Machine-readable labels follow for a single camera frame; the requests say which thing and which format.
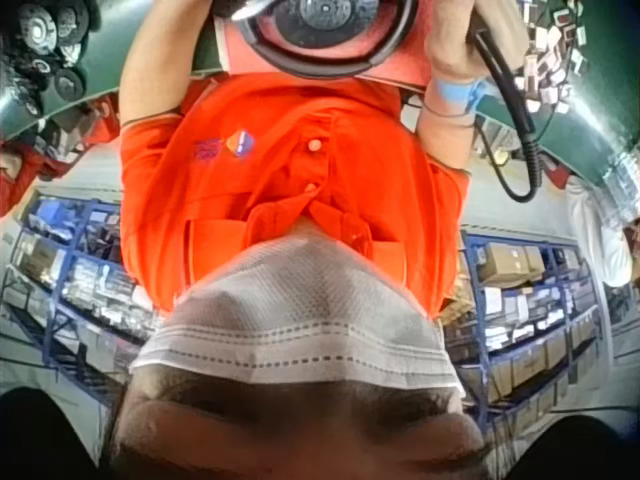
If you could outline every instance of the shirt button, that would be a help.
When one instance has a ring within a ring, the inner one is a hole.
[[[307,146],[312,152],[317,152],[322,148],[322,142],[316,138],[311,140]]]

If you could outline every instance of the man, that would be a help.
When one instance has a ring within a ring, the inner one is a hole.
[[[40,155],[29,146],[0,147],[0,218],[15,207],[36,177],[60,178],[72,165]]]
[[[166,325],[132,366],[121,478],[481,478],[431,321],[456,273],[479,82],[475,8],[510,66],[512,0],[435,0],[418,133],[397,89],[230,78],[185,115],[211,0],[156,0],[122,75],[128,271]]]
[[[566,192],[571,228],[596,278],[612,288],[637,279],[638,220],[624,229],[607,225],[591,188],[576,176],[569,177]]]

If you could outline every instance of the face mask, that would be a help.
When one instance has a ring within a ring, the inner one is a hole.
[[[305,232],[246,250],[194,285],[132,370],[162,364],[252,384],[456,387],[441,328],[339,242]]]

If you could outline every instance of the orange polo shirt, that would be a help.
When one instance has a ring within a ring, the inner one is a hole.
[[[400,110],[390,86],[269,73],[125,129],[127,270],[171,311],[190,284],[306,216],[435,316],[456,275],[468,177],[432,162]]]

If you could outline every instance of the wrist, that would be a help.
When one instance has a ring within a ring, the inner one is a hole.
[[[457,83],[434,76],[427,86],[424,104],[443,117],[475,115],[485,92],[484,80]]]

